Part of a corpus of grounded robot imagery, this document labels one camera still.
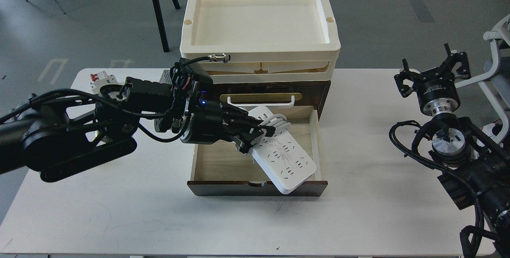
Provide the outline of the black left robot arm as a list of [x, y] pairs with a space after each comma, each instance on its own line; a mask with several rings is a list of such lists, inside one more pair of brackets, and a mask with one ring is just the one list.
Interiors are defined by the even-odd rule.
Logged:
[[1, 117], [1, 173], [28, 167], [56, 182], [133, 153], [141, 130], [162, 143], [235, 143], [248, 154], [275, 126], [229, 104], [201, 100], [186, 91], [129, 77], [93, 95], [57, 89], [33, 95]]

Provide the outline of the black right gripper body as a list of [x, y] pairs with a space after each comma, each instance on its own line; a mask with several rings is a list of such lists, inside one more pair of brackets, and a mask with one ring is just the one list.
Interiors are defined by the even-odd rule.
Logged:
[[456, 111], [461, 103], [454, 80], [455, 75], [448, 70], [442, 73], [429, 70], [419, 74], [414, 80], [413, 88], [421, 113], [437, 116]]

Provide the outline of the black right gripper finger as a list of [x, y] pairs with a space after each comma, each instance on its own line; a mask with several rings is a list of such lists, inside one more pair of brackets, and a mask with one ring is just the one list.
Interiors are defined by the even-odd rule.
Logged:
[[409, 97], [416, 92], [415, 83], [419, 73], [415, 69], [410, 69], [406, 59], [402, 59], [402, 68], [398, 74], [394, 75], [394, 80], [400, 95], [403, 98]]
[[468, 80], [471, 78], [471, 71], [467, 53], [452, 51], [448, 43], [444, 44], [447, 57], [438, 67], [439, 80]]

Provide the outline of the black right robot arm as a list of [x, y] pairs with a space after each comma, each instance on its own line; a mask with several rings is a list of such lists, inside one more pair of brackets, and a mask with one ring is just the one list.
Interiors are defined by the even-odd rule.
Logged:
[[407, 60], [394, 76], [402, 97], [416, 93], [420, 111], [431, 120], [397, 122], [388, 136], [405, 157], [441, 171], [438, 180], [458, 209], [474, 207], [475, 222], [460, 233], [465, 258], [474, 258], [482, 238], [492, 240], [503, 258], [509, 256], [509, 152], [472, 123], [454, 112], [461, 101], [456, 80], [471, 78], [465, 52], [444, 45], [439, 67], [414, 72]]

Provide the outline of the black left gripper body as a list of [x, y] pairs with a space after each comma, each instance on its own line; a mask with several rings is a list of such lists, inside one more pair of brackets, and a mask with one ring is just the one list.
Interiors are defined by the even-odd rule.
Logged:
[[165, 133], [171, 130], [179, 133], [181, 142], [190, 144], [211, 145], [217, 141], [233, 142], [232, 134], [225, 129], [232, 119], [239, 115], [240, 109], [232, 104], [214, 101], [186, 101], [182, 118], [186, 120], [187, 127], [173, 126], [173, 117], [170, 119], [155, 120], [155, 131]]

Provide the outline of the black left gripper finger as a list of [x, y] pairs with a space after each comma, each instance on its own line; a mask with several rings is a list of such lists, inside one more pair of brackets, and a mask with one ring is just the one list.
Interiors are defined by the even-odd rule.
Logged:
[[263, 121], [250, 116], [248, 111], [240, 107], [227, 106], [227, 125], [234, 133], [252, 133], [253, 131], [266, 131], [265, 137], [272, 137], [276, 128], [262, 125]]
[[266, 135], [264, 129], [249, 129], [249, 131], [241, 131], [233, 136], [235, 148], [242, 154], [248, 154], [253, 147], [257, 146], [262, 138]]

